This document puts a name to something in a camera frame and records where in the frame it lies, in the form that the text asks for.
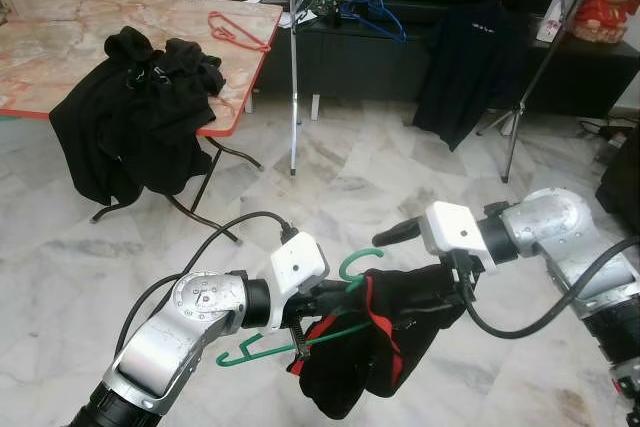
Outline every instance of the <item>green wire hanger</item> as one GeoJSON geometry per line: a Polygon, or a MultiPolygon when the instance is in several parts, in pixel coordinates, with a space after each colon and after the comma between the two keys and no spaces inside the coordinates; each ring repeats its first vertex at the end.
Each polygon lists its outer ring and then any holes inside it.
{"type": "MultiPolygon", "coordinates": [[[[365,257],[367,255],[375,255],[376,257],[384,256],[384,253],[379,249],[363,249],[358,252],[354,252],[349,257],[344,259],[342,264],[340,264],[340,278],[342,280],[346,280],[350,282],[345,289],[345,292],[351,292],[356,289],[362,282],[364,281],[364,276],[362,274],[358,275],[349,275],[347,273],[347,268],[354,261],[359,259],[360,257],[365,257]]],[[[335,332],[333,334],[324,335],[322,337],[318,337],[317,339],[311,339],[305,342],[306,345],[314,345],[319,344],[321,342],[326,342],[327,340],[337,339],[338,337],[342,337],[345,335],[352,334],[359,330],[364,329],[371,325],[370,321],[363,322],[361,324],[354,325],[353,327],[349,327],[348,329],[342,330],[340,332],[335,332]]],[[[243,364],[244,362],[249,362],[251,360],[261,359],[262,357],[268,357],[269,355],[279,354],[280,352],[286,352],[287,350],[293,350],[296,348],[294,344],[285,345],[283,347],[277,347],[275,349],[265,350],[263,352],[258,352],[252,354],[249,352],[249,346],[262,338],[262,334],[255,334],[252,337],[249,337],[244,342],[240,342],[240,352],[242,352],[242,357],[232,360],[226,360],[229,357],[229,352],[223,352],[216,358],[216,364],[220,367],[233,367],[234,365],[243,364]]]]}

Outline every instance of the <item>red stripe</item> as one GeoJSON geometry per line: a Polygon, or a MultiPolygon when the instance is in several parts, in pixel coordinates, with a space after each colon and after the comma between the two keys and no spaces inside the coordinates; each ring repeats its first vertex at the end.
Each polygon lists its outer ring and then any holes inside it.
{"type": "MultiPolygon", "coordinates": [[[[319,322],[313,326],[313,329],[311,329],[311,332],[309,332],[309,335],[307,335],[306,339],[313,340],[320,337],[329,327],[331,327],[331,324],[333,324],[334,320],[336,320],[335,315],[328,315],[327,317],[325,317],[322,322],[319,322]]],[[[313,345],[309,346],[309,352],[311,352],[312,347],[313,345]]],[[[302,370],[303,365],[304,360],[298,360],[295,364],[293,364],[291,369],[289,369],[289,372],[294,375],[300,375],[300,371],[302,370]]]]}
{"type": "Polygon", "coordinates": [[[396,343],[392,338],[393,326],[391,324],[391,321],[386,317],[382,317],[381,315],[374,314],[373,311],[371,310],[371,299],[373,297],[373,279],[368,275],[366,276],[366,279],[367,279],[367,310],[369,311],[369,317],[371,317],[371,320],[373,321],[373,323],[376,324],[380,328],[380,330],[382,330],[387,335],[387,337],[389,338],[389,343],[391,344],[391,346],[393,347],[393,350],[395,351],[393,354],[393,365],[392,365],[392,372],[391,372],[391,386],[394,387],[398,382],[398,377],[400,376],[400,373],[402,372],[402,368],[403,368],[403,361],[402,361],[402,357],[400,356],[400,349],[398,348],[398,346],[396,345],[396,343]]]}

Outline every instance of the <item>marble tabletop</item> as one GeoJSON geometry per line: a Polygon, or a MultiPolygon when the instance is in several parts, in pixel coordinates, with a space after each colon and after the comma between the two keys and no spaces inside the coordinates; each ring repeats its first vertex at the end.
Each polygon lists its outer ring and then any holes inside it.
{"type": "MultiPolygon", "coordinates": [[[[207,16],[222,12],[263,42],[271,42],[281,8],[223,0],[49,0],[27,18],[0,27],[0,115],[47,119],[96,65],[104,41],[129,25],[163,49],[172,38],[195,41],[222,59],[227,83],[209,105],[216,120],[198,134],[233,134],[264,60],[263,52],[214,39],[207,16]]],[[[224,20],[216,20],[224,25],[224,20]]]]}

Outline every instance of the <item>black garment with red stripe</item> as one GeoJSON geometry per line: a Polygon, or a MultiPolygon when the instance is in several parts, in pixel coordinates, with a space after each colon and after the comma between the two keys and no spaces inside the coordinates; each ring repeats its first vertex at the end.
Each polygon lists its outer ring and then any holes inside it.
{"type": "Polygon", "coordinates": [[[464,312],[462,305],[421,311],[421,299],[452,290],[451,270],[440,265],[411,272],[368,270],[354,295],[364,313],[327,316],[307,330],[311,340],[367,320],[370,327],[310,347],[307,361],[287,370],[300,376],[300,388],[332,419],[343,419],[364,389],[391,397],[418,365],[440,329],[464,312]]]}

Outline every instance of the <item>wall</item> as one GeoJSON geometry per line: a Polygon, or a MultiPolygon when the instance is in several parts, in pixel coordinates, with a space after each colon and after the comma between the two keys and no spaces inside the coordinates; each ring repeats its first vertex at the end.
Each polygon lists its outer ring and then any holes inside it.
{"type": "MultiPolygon", "coordinates": [[[[625,42],[636,50],[640,50],[640,12],[631,17],[627,25],[629,30],[624,36],[625,42]]],[[[636,75],[627,90],[620,96],[620,99],[616,102],[616,107],[640,110],[640,74],[636,75]]]]}

